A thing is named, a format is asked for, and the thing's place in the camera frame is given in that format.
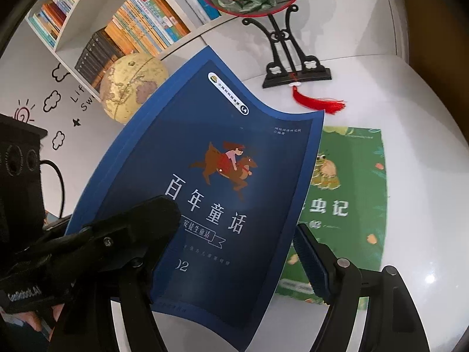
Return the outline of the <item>left human hand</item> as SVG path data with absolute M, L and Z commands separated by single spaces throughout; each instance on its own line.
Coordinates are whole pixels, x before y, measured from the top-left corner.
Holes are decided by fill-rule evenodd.
M 52 307 L 52 316 L 55 321 L 57 321 L 60 317 L 60 313 L 62 312 L 64 305 L 58 304 Z M 1 308 L 1 317 L 10 324 L 22 326 L 24 324 L 28 324 L 37 332 L 43 331 L 43 326 L 41 320 L 37 313 L 35 312 L 22 312 L 17 314 L 8 314 Z

